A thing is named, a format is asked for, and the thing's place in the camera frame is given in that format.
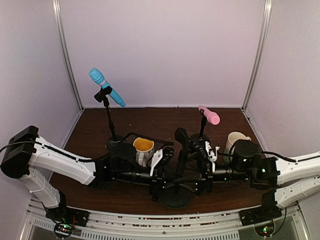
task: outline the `brown wooden table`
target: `brown wooden table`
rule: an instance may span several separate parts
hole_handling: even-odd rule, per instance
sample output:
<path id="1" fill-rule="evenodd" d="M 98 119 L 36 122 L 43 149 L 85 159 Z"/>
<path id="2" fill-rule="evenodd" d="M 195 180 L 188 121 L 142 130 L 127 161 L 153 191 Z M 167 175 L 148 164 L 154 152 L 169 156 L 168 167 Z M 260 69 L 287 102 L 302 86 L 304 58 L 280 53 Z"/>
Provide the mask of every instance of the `brown wooden table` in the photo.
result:
<path id="1" fill-rule="evenodd" d="M 226 146 L 230 132 L 239 131 L 257 139 L 243 113 L 237 108 L 212 109 L 220 116 L 217 126 L 207 124 L 204 134 L 210 138 L 211 146 Z M 189 135 L 200 130 L 201 115 L 196 108 L 112 108 L 112 120 L 118 135 L 137 132 L 153 138 L 174 141 L 177 127 L 185 128 Z M 86 109 L 77 123 L 65 149 L 84 157 L 96 158 L 106 153 L 106 139 L 111 137 L 105 109 Z M 174 141 L 175 164 L 180 143 Z M 194 214 L 234 210 L 261 204 L 262 191 L 250 188 L 249 182 L 217 183 L 213 192 L 194 196 L 183 209 L 169 209 L 160 202 L 151 201 L 147 186 L 125 182 L 112 182 L 105 190 L 92 189 L 79 182 L 54 173 L 51 184 L 62 191 L 71 207 L 124 214 Z"/>

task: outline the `toy microphone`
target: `toy microphone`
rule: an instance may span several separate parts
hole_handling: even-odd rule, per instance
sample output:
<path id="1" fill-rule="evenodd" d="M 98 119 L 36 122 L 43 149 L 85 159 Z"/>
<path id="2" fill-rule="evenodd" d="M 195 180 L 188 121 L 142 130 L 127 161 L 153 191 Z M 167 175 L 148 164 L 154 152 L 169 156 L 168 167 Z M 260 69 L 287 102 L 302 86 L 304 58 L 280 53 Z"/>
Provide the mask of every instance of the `toy microphone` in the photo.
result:
<path id="1" fill-rule="evenodd" d="M 110 84 L 106 81 L 105 76 L 96 68 L 92 68 L 90 70 L 89 76 L 96 84 L 100 85 L 103 89 L 110 86 Z M 109 95 L 121 107 L 124 108 L 126 106 L 124 100 L 119 96 L 116 90 L 112 89 Z"/>
<path id="2" fill-rule="evenodd" d="M 199 111 L 203 110 L 203 115 L 206 117 L 207 121 L 212 125 L 218 125 L 220 123 L 220 117 L 214 111 L 210 111 L 204 106 L 198 107 Z"/>

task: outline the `blue microphone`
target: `blue microphone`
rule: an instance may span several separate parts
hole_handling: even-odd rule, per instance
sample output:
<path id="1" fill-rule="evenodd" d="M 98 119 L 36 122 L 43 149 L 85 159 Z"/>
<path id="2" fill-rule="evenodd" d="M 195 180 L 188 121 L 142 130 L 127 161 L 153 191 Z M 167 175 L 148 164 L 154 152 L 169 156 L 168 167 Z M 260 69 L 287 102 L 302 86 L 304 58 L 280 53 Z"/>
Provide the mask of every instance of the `blue microphone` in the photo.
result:
<path id="1" fill-rule="evenodd" d="M 96 68 L 92 68 L 90 70 L 89 76 L 96 84 L 100 85 L 103 89 L 110 86 L 110 84 L 106 81 L 105 76 Z M 126 106 L 124 100 L 119 96 L 116 90 L 112 89 L 109 95 L 121 107 L 124 108 Z"/>

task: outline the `mug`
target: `mug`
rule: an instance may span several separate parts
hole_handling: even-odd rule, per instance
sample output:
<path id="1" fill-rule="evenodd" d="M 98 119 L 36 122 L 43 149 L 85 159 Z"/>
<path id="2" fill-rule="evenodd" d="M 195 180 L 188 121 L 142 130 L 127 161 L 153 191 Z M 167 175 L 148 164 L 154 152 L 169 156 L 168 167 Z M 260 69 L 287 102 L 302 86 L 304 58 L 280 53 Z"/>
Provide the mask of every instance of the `mug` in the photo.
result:
<path id="1" fill-rule="evenodd" d="M 155 142 L 138 137 L 136 140 L 134 140 L 133 146 L 136 149 L 135 160 L 140 166 L 145 167 L 147 165 L 147 161 L 155 153 Z"/>
<path id="2" fill-rule="evenodd" d="M 224 150 L 224 153 L 225 154 L 229 154 L 229 151 L 230 151 L 230 148 L 232 147 L 232 145 L 240 140 L 240 139 L 243 139 L 243 140 L 250 140 L 251 141 L 251 138 L 249 136 L 246 136 L 244 135 L 243 133 L 241 132 L 238 132 L 238 131 L 233 131 L 231 132 L 229 135 L 228 135 L 228 139 L 226 141 L 226 145 L 225 145 L 225 150 Z M 229 163 L 229 157 L 228 156 L 223 156 L 223 160 L 225 163 Z"/>

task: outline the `pink microphone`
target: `pink microphone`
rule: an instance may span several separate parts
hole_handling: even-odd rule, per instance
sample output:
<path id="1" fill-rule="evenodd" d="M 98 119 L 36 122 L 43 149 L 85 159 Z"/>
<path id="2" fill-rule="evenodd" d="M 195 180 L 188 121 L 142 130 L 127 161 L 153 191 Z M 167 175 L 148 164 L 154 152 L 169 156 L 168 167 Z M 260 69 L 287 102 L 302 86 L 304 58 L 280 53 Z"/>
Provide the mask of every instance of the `pink microphone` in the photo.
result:
<path id="1" fill-rule="evenodd" d="M 220 117 L 214 111 L 210 111 L 204 106 L 198 107 L 199 111 L 203 110 L 203 115 L 206 117 L 207 121 L 212 125 L 218 125 L 220 123 Z"/>

